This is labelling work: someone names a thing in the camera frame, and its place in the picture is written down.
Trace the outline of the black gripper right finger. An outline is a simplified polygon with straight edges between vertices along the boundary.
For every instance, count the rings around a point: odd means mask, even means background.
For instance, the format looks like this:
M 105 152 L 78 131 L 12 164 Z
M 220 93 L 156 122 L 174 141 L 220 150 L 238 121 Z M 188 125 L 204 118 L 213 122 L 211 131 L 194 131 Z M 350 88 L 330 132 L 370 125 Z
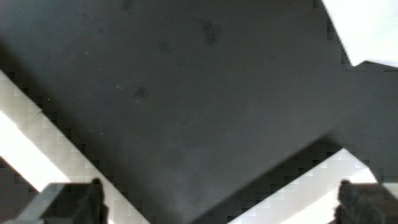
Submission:
M 398 224 L 398 198 L 378 183 L 341 181 L 336 224 Z

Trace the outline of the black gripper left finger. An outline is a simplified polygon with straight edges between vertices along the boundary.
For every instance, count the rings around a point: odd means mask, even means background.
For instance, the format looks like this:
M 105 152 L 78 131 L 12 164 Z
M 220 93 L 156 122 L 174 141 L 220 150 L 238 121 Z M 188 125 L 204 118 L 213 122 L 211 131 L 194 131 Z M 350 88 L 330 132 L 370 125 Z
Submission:
M 108 224 L 101 180 L 51 183 L 16 217 L 16 224 Z

